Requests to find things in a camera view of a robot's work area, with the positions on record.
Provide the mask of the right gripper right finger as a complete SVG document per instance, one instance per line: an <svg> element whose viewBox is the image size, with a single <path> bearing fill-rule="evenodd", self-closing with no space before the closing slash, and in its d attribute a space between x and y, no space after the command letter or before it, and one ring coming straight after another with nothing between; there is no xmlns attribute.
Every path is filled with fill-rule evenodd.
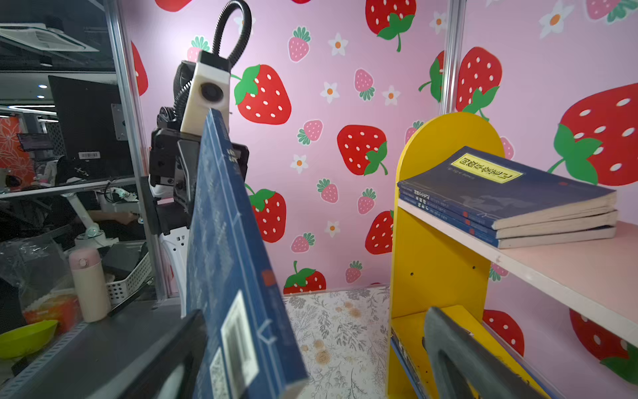
<svg viewBox="0 0 638 399"><path fill-rule="evenodd" d="M440 398L541 398L441 309L425 316L425 350Z"/></svg>

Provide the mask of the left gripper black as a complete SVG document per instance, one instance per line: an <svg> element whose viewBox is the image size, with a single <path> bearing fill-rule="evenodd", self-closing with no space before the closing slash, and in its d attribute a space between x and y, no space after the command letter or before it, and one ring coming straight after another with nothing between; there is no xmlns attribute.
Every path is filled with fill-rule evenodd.
<svg viewBox="0 0 638 399"><path fill-rule="evenodd" d="M151 184L172 187L186 219L194 219L200 143L199 136L169 127L159 127L151 135Z"/></svg>

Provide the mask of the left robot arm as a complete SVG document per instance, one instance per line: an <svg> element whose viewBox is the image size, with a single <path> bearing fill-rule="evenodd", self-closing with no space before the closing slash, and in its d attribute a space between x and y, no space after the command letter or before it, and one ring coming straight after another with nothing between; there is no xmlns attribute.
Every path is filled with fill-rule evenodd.
<svg viewBox="0 0 638 399"><path fill-rule="evenodd" d="M236 11L244 25L227 57L220 54L224 29ZM212 48L193 61L183 61L174 75L172 106L161 108L151 134L148 189L152 213L149 226L168 255L179 292L182 314L187 313L187 258L199 163L199 145L210 111L218 111L229 126L230 74L249 43L252 12L244 1L224 5L216 24Z"/></svg>

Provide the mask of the navy blue book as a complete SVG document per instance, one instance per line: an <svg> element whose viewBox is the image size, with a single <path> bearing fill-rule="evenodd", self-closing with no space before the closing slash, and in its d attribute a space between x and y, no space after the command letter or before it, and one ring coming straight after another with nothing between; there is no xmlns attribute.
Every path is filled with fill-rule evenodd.
<svg viewBox="0 0 638 399"><path fill-rule="evenodd" d="M438 219L437 217L425 212L423 209L415 207L412 204L409 204L402 199L400 199L400 203L405 205L410 205L412 208L417 209L421 213L431 216L438 221L444 222L445 224L448 224L445 221ZM615 234L616 234L616 226L600 228L600 229L589 229L589 230L577 231L577 232L566 233L566 234L545 234L545 235L539 235L539 236L528 236L528 237L520 237L520 238L513 238L513 239L487 240L487 239L482 239L480 237L476 237L471 234L469 235L485 242L486 244L490 244L491 246L497 249L516 249L516 248L534 247L534 246L549 245L549 244L566 244L566 243L582 242L582 241L588 241L588 240L611 239L615 236Z"/></svg>

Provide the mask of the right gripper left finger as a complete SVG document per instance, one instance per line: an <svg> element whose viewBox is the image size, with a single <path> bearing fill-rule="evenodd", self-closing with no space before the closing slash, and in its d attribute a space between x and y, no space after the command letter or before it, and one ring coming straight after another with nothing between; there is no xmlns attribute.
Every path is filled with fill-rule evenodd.
<svg viewBox="0 0 638 399"><path fill-rule="evenodd" d="M191 398L207 342L204 315L194 310L90 397Z"/></svg>

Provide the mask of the yellow cartoon cover book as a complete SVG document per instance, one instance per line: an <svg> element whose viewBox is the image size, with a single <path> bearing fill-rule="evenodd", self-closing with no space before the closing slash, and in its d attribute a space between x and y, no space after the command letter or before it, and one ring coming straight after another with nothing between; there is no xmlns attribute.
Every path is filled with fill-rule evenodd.
<svg viewBox="0 0 638 399"><path fill-rule="evenodd" d="M528 385L538 390L542 397L549 395L538 384L528 371L488 332L483 324L475 318L462 305L448 306L441 309L447 316L453 319L470 337L473 337L483 345L491 354L505 364L517 376L521 377ZM430 365L428 353L425 350L425 316L429 309L424 311L399 316L395 311L390 312L390 335L394 329L402 345L407 351L415 370L417 370L423 387L427 390L428 398L440 398ZM387 377L387 394L390 398L416 398L415 392L403 371L397 356L389 355L389 368ZM483 398L477 392L473 392L472 398Z"/></svg>

